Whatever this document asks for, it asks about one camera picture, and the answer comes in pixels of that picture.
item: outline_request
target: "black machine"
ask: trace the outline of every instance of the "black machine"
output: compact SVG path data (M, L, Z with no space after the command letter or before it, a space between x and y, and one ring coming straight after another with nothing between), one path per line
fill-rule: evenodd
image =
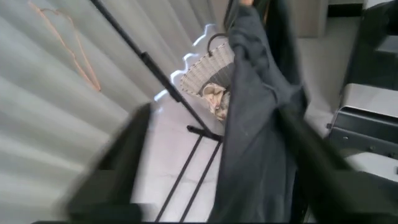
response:
M91 1L132 50L140 56L174 100L181 102L201 125L201 128L187 127L188 131L198 134L198 141L171 189L156 222L159 221L201 139L210 138L218 141L201 181L181 218L182 222L223 142L223 136L214 134L208 129L169 79L157 68L149 55L141 52L134 45L131 38L101 2ZM236 1L230 1L229 8L232 8L234 4ZM233 10L228 12L226 20L232 17ZM130 203L130 198L134 190L134 180L151 113L149 104L141 106L133 113L130 122L117 136L109 151L71 197L67 205L69 221L65 223L139 223L142 221L141 206ZM297 116L294 107L290 105L280 107L278 123L287 133L285 141L291 146L290 153L294 155L298 167L295 186L298 196L295 196L295 202L293 202L292 223L303 222L303 215L308 206L318 223L398 223L398 203L389 196L389 192L396 189L395 183L372 174L355 171L334 145L327 139L322 139L301 117Z

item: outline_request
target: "black metal pole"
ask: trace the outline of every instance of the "black metal pole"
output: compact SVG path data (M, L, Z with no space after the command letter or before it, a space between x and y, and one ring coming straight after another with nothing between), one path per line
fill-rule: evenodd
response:
M189 105L185 98L178 92L178 90L170 83L170 80L164 75L163 71L157 66L150 55L147 52L141 52L138 46L132 41L129 35L124 31L124 29L119 25L112 14L104 7L100 0L90 0L93 5L99 10L100 13L105 17L105 19L113 26L116 32L123 38L123 40L128 44L128 46L133 50L139 58L144 62L144 64L149 68L149 70L155 75L158 81L166 88L170 93L170 96L176 101L181 102L182 105L188 110L188 112L195 118L195 120L202 126L202 128L207 132L207 135L211 135L212 132L199 117L196 111Z
M185 173L185 171L186 171L186 169L187 169L189 163L191 162L191 159L192 159L194 153L196 152L196 150L197 150L197 148L198 148L198 146L199 146L199 143L200 143L202 137L203 137L203 135L199 135L199 138L198 138L198 140L196 141L196 143L195 143L195 145L194 145L194 147L193 147L191 153L189 154L188 159L185 161L185 164L184 164L184 166L182 167L182 169L181 169L181 171L180 171L180 174L179 174L178 177L177 177L177 180L175 180L174 185L173 185L173 187L172 187L172 189L171 189L169 195L168 195L167 198L166 198L166 201L163 203L163 206L162 206L162 208L160 209L160 212L159 212L159 214L157 215L157 217L156 217L156 219L155 219L155 222L159 222L160 218L162 218L162 215L163 215L164 211L166 210L166 207L167 207L167 205L169 204L170 199L172 198L172 196L173 196L173 194L174 194L174 192L175 192L175 189L177 188L178 184L180 183L180 180L181 180L182 176L184 175L184 173Z
M201 187L203 181L205 180L205 177L206 177L206 175L207 175L207 172L209 171L210 166L211 166L211 164L213 163L214 158L215 158L216 155L217 155L217 152L218 152L218 149L219 149L220 146L221 146L221 143L222 143L222 142L219 141L218 144L217 144L217 146L216 146L216 148L214 149L214 151L213 151L213 153L212 153L212 155L211 155L211 157L210 157L210 160L208 161L208 163L207 163L207 165L206 165L205 171L203 171L203 173L202 173L202 175L201 175L201 177L200 177L200 180L199 180L199 182L198 182L198 185L197 185L197 187L195 188L195 191L193 192L193 194L192 194L192 196L191 196L191 198L190 198L190 200L189 200L189 202L188 202L188 205L187 205L187 207L185 208L184 213L183 213L182 216L181 216L180 222L184 222L185 217L187 217L188 212L189 212L189 210L191 209L192 203L193 203L195 197L197 196L197 194L198 194L198 192L199 192L199 189L200 189L200 187Z

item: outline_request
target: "tiled floor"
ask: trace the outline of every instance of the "tiled floor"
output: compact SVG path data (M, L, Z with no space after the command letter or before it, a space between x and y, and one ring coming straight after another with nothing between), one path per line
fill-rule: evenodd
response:
M298 40L303 75L311 99L306 119L321 135L326 134L326 124L331 121L337 108L338 93L358 24L359 18L329 19L325 37ZM184 96L206 124L214 132L222 134L222 125L206 109L196 105L189 96ZM188 124L196 124L188 111L181 104L174 102L169 95L162 97L151 124L140 175L136 182L138 184L132 198L133 202L147 204L147 221L155 219L195 145L198 136L186 130ZM216 144L217 142L210 139L201 141L161 221L180 220ZM216 155L185 219L186 222L205 222L208 218L215 196L220 154L221 150Z

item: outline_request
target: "curtain fold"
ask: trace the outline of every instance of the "curtain fold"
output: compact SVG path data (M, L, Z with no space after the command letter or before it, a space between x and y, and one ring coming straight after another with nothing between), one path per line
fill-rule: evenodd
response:
M162 85L107 20L86 0L0 0L0 223L61 219L68 188ZM185 69L184 56L212 22L208 1L103 1L165 74Z

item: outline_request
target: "black garment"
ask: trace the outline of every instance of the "black garment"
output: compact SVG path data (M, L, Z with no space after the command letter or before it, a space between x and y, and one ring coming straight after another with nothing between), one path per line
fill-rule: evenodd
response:
M235 69L215 203L208 222L290 220L295 163L278 125L277 109L293 100L303 114L306 99L284 1L273 2L269 9L273 18L267 23L281 24L267 29L269 36L275 33L280 41L273 52L254 8L240 6L229 32Z

